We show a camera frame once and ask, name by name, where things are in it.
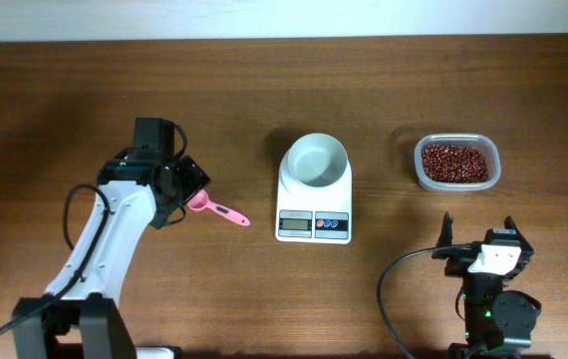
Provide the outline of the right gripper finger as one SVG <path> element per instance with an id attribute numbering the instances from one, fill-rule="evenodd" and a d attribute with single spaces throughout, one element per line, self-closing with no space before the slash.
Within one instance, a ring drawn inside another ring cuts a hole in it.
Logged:
<path id="1" fill-rule="evenodd" d="M 518 227 L 516 226 L 514 219 L 511 215 L 507 216 L 504 219 L 504 228 L 509 230 L 509 231 L 514 232 L 514 236 L 516 237 L 516 240 L 519 242 L 520 247 L 521 247 L 523 252 L 532 252 L 533 251 L 533 247 L 529 244 L 527 239 L 523 236 L 521 231 L 518 229 Z"/>
<path id="2" fill-rule="evenodd" d="M 441 230 L 436 242 L 437 247 L 447 247 L 452 245 L 452 224 L 453 219 L 449 212 L 446 211 L 442 219 Z"/>

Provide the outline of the pink measuring scoop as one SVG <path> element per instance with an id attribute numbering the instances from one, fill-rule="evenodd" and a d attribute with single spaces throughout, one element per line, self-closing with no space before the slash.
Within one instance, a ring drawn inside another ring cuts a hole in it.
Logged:
<path id="1" fill-rule="evenodd" d="M 227 206 L 214 202 L 209 194 L 203 189 L 199 191 L 188 203 L 187 206 L 193 211 L 204 211 L 209 209 L 221 217 L 241 226 L 249 226 L 250 220 L 244 214 L 231 209 Z"/>

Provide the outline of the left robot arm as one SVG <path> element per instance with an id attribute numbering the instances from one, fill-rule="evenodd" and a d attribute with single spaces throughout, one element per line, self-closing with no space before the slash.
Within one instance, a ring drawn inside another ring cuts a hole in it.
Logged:
<path id="1" fill-rule="evenodd" d="M 88 189 L 92 213 L 72 253 L 39 298 L 14 308 L 20 358 L 176 358 L 172 346 L 136 346 L 119 311 L 122 287 L 148 227 L 185 217 L 186 204 L 210 182 L 186 155 L 183 129 L 162 118 L 138 118 L 134 143 L 107 161 Z"/>

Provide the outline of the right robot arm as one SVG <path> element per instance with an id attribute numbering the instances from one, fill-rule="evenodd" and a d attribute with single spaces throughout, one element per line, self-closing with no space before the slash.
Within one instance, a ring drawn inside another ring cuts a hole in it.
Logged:
<path id="1" fill-rule="evenodd" d="M 452 218 L 443 216 L 433 259 L 446 262 L 444 275 L 462 285 L 457 298 L 463 309 L 465 343 L 453 343 L 448 358 L 520 358 L 531 346 L 531 333 L 542 305 L 532 296 L 508 290 L 506 284 L 530 262 L 534 250 L 512 217 L 503 228 L 486 232 L 482 241 L 452 244 Z"/>

